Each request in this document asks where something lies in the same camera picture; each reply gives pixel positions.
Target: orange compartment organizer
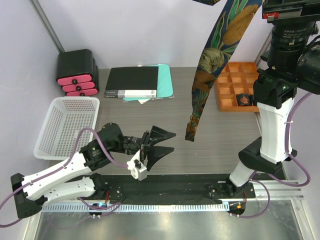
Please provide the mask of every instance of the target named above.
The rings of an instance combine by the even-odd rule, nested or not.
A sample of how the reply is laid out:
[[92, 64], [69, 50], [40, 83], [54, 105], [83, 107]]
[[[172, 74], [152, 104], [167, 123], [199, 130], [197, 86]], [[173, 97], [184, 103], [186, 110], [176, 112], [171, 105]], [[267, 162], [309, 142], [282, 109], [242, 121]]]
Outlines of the orange compartment organizer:
[[258, 113], [256, 106], [238, 106], [236, 98], [238, 94], [254, 94], [258, 76], [254, 62], [228, 62], [215, 83], [220, 111]]

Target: white plastic basket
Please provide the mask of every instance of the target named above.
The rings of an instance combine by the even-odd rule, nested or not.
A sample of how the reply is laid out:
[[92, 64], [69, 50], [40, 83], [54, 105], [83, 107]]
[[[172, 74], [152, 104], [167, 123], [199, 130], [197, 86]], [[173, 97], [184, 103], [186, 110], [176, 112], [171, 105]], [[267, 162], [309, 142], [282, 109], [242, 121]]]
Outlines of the white plastic basket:
[[[46, 113], [33, 155], [37, 159], [65, 160], [74, 148], [79, 131], [95, 128], [100, 101], [89, 96], [64, 96], [55, 98]], [[77, 151], [87, 145], [93, 133], [85, 131]]]

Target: gray table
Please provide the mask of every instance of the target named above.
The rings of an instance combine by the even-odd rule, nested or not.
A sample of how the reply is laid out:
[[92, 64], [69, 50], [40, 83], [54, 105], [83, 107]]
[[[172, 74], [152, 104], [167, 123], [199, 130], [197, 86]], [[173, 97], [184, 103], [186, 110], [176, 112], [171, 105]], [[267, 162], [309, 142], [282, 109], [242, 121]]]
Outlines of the gray table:
[[[174, 132], [176, 137], [159, 143], [174, 147], [175, 151], [160, 160], [150, 173], [191, 174], [230, 173], [238, 163], [238, 152], [260, 136], [255, 114], [252, 112], [220, 112], [216, 90], [212, 89], [203, 111], [195, 142], [185, 140], [186, 126], [192, 112], [191, 87], [194, 67], [171, 68], [174, 98], [124, 102], [119, 98], [104, 98], [109, 69], [99, 70], [100, 108], [95, 129], [106, 123], [117, 123], [127, 136], [141, 137], [152, 125]], [[130, 159], [113, 153], [122, 163]], [[109, 164], [97, 171], [100, 174], [128, 174], [128, 170]]]

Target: patterned fabric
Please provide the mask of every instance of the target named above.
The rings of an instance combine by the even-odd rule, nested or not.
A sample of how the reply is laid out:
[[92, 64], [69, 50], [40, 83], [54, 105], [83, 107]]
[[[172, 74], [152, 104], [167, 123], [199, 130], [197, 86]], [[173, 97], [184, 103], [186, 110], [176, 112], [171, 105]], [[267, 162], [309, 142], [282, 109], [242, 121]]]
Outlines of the patterned fabric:
[[[194, 0], [209, 4], [219, 0]], [[236, 50], [262, 0], [227, 0], [201, 54], [192, 85], [192, 115], [185, 140], [194, 142], [209, 93]]]

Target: mini drawer organizer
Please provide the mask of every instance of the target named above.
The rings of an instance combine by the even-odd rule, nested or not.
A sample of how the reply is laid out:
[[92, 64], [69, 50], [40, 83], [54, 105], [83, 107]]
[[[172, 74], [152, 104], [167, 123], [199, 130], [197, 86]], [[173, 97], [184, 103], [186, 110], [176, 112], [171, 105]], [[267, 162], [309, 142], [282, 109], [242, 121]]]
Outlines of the mini drawer organizer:
[[254, 94], [254, 82], [258, 79], [254, 62], [228, 62], [216, 81], [219, 110], [222, 112], [254, 112], [257, 106], [238, 106], [238, 94]]
[[56, 82], [69, 97], [97, 94], [99, 92], [98, 67], [92, 52], [82, 49], [60, 53]]

